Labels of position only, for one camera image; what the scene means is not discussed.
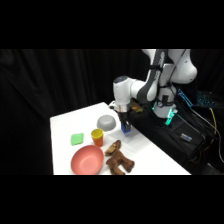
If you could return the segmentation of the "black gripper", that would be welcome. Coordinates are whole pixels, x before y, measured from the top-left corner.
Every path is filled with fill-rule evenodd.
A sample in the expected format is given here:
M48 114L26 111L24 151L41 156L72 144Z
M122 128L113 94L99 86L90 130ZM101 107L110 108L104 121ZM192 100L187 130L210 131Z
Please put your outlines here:
M125 132L124 125L127 125L126 126L126 131L130 132L131 131L131 124L130 124L130 121L129 121L129 113L128 112L119 112L118 116L119 116L119 119L122 123L121 124L122 131Z

